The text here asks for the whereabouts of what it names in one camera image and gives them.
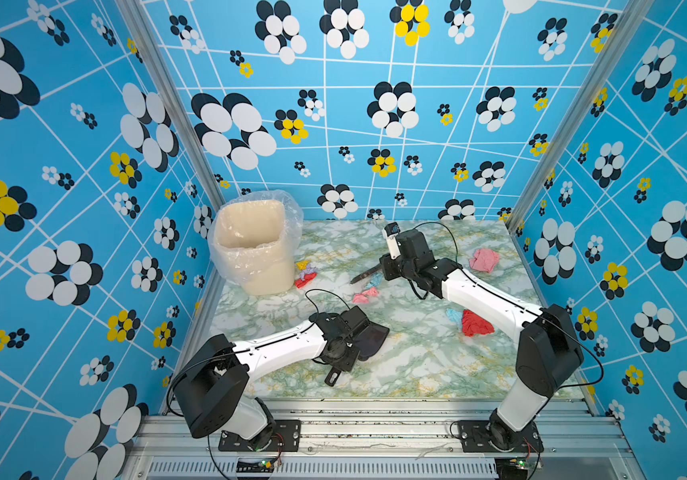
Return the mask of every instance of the ventilation grille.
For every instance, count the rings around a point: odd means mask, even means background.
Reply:
[[[236,459],[218,460],[218,467],[232,478]],[[149,480],[220,477],[210,458],[155,457],[149,467]],[[266,474],[241,473],[240,478]],[[488,458],[294,458],[282,461],[272,478],[498,478],[495,460]]]

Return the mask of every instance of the blue wallpaper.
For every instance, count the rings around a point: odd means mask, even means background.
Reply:
[[[114,478],[157,412],[212,216],[105,0],[0,0],[0,479]]]
[[[226,199],[397,220],[508,217],[624,6],[142,3]]]
[[[599,410],[687,478],[687,0],[656,0],[516,233],[605,364]]]

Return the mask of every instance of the green marble surface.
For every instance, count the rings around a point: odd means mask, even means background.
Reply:
[[[402,231],[421,222],[399,222]],[[304,290],[322,288],[342,296],[351,305],[368,279],[354,285],[357,274],[378,264],[387,253],[381,229],[386,223],[372,220],[306,221],[295,261],[309,260],[319,269],[317,278]],[[511,242],[504,224],[497,220],[445,222],[459,247],[459,263],[468,266],[478,248],[501,255],[492,274],[474,272],[481,280],[523,300],[539,303],[530,278]],[[424,225],[429,246],[437,258],[454,258],[453,241],[440,225]],[[503,398],[514,382],[516,350],[501,332],[467,337],[447,318],[445,310],[463,308],[434,296],[420,301],[404,279],[383,281],[379,296],[359,304],[368,317],[391,329],[378,353],[357,362],[335,387],[325,385],[329,367],[314,362],[295,362],[258,379],[245,392],[272,397],[453,397]],[[320,311],[340,312],[344,305],[324,292],[309,294]],[[218,303],[210,333],[225,333],[231,340],[250,340],[285,330],[306,320],[314,307],[303,291],[293,287],[285,293],[249,296],[238,285],[227,282]],[[557,396],[581,398],[577,388],[562,389]]]

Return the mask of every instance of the trash can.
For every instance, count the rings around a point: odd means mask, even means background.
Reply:
[[[242,195],[218,211],[208,234],[211,258],[226,280],[248,295],[271,295],[293,286],[293,254],[304,212],[288,192]]]

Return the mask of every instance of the black mounting plate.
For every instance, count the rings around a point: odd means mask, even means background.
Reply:
[[[463,446],[464,453],[501,453],[501,451],[490,444],[490,433],[487,430],[487,425],[489,420],[459,420],[458,422],[458,433],[455,434],[456,437],[460,437],[461,445]],[[535,449],[532,453],[543,452],[543,443],[541,442],[541,436],[535,430],[535,423],[530,422],[527,427],[521,432],[522,441],[521,443],[514,447],[511,452],[514,453],[527,453]]]
[[[283,452],[297,452],[298,440],[300,438],[300,420],[274,420],[277,425],[274,427],[274,433],[279,433],[285,441],[282,445]],[[278,452],[279,438],[272,436],[269,444],[262,450],[262,452]],[[236,433],[227,432],[223,430],[221,441],[218,443],[219,452],[252,452],[248,447],[245,439]]]

